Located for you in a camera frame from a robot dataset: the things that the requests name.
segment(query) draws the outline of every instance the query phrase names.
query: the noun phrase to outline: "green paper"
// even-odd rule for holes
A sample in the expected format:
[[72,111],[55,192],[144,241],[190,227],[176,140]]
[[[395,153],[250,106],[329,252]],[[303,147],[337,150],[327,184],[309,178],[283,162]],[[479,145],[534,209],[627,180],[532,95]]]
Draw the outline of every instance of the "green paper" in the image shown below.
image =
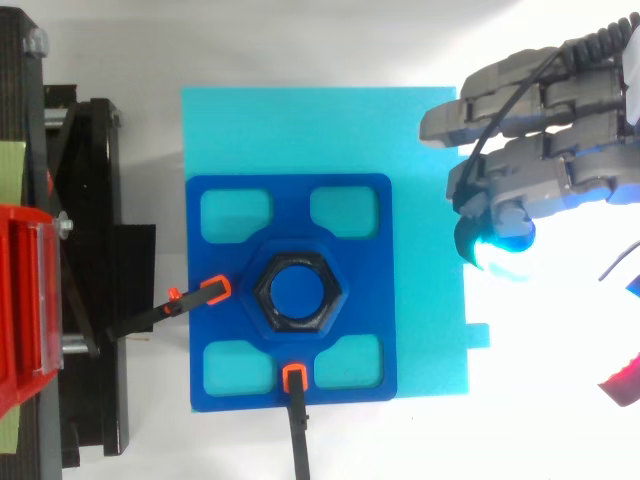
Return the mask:
[[20,204],[25,149],[24,142],[0,142],[0,204]]
[[15,454],[18,450],[20,407],[13,407],[0,418],[0,454]]
[[[24,142],[0,142],[0,204],[20,204],[25,150]],[[0,419],[0,454],[16,453],[19,425],[20,407]]]

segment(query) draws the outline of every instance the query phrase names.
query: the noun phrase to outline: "black coiled cable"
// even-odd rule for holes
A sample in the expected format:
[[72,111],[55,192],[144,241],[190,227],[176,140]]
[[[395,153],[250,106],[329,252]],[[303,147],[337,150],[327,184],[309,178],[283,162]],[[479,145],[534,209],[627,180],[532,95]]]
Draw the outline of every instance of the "black coiled cable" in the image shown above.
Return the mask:
[[562,59],[570,73],[588,70],[603,60],[620,55],[627,47],[631,35],[640,27],[640,14],[632,13],[629,18],[621,18],[598,33],[569,40],[560,49]]
[[464,163],[460,180],[453,193],[453,209],[460,212],[460,208],[477,193],[468,184],[469,175],[474,165],[480,158],[480,153],[485,143],[502,120],[507,116],[513,106],[522,98],[529,88],[542,76],[542,74],[556,61],[562,58],[567,70],[576,74],[588,70],[608,58],[621,54],[627,47],[631,35],[640,27],[640,13],[634,12],[629,18],[621,18],[618,23],[612,23],[607,28],[601,28],[598,33],[592,33],[586,37],[569,40],[560,49],[547,57],[531,75],[520,84],[514,94],[502,106],[500,111],[491,119],[489,126],[482,132],[469,159]]

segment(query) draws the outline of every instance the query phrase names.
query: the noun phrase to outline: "red plastic part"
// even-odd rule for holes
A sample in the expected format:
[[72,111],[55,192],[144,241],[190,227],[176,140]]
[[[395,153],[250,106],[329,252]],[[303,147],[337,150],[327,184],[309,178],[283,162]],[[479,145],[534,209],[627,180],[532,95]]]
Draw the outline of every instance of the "red plastic part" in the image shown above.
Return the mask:
[[60,365],[58,261],[50,215],[0,205],[0,417]]

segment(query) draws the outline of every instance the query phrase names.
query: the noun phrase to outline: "black metal frame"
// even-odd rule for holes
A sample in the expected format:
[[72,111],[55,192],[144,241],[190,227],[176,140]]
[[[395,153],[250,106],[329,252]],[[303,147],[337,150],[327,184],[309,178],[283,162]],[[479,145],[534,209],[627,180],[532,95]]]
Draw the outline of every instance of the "black metal frame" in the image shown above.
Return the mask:
[[153,307],[155,262],[155,226],[121,224],[116,109],[74,97],[73,85],[45,87],[45,106],[66,109],[47,130],[54,213],[74,222],[62,242],[63,330],[82,334],[89,352],[66,355],[59,375],[65,468],[79,466],[81,446],[113,456],[129,443],[125,341],[106,332]]
[[[79,465],[80,446],[124,451],[125,341],[106,330],[153,307],[155,226],[121,225],[115,108],[77,103],[73,86],[43,88],[41,59],[24,48],[34,28],[21,10],[0,8],[0,141],[26,144],[22,203],[74,221],[61,248],[63,330],[81,333],[89,355],[65,355],[58,378],[22,405],[18,453],[0,456],[2,480],[61,479],[63,466]],[[46,136],[45,93],[47,107],[66,108]]]
[[[26,143],[22,203],[49,211],[42,63],[24,49],[34,28],[22,10],[0,8],[0,141]],[[0,456],[2,480],[62,478],[57,387],[22,405],[17,454]]]

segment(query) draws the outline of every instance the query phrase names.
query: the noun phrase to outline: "orange clip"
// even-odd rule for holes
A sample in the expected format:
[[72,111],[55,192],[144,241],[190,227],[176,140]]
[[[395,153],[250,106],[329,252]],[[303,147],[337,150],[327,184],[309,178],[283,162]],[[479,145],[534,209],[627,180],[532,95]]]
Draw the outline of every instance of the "orange clip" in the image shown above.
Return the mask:
[[169,289],[169,301],[170,302],[177,302],[181,298],[182,298],[182,294],[180,293],[180,290],[178,290],[176,287],[171,287]]
[[289,372],[299,371],[302,375],[302,389],[306,392],[309,388],[309,379],[307,377],[307,367],[302,363],[290,363],[282,369],[282,384],[284,391],[289,393]]
[[222,300],[226,300],[231,296],[231,283],[229,282],[229,279],[224,275],[216,275],[215,277],[210,278],[209,280],[205,280],[200,284],[200,288],[204,288],[216,282],[222,282],[222,285],[224,285],[225,292],[222,295],[219,295],[216,298],[209,300],[207,302],[207,305],[215,305],[216,303],[220,303]]

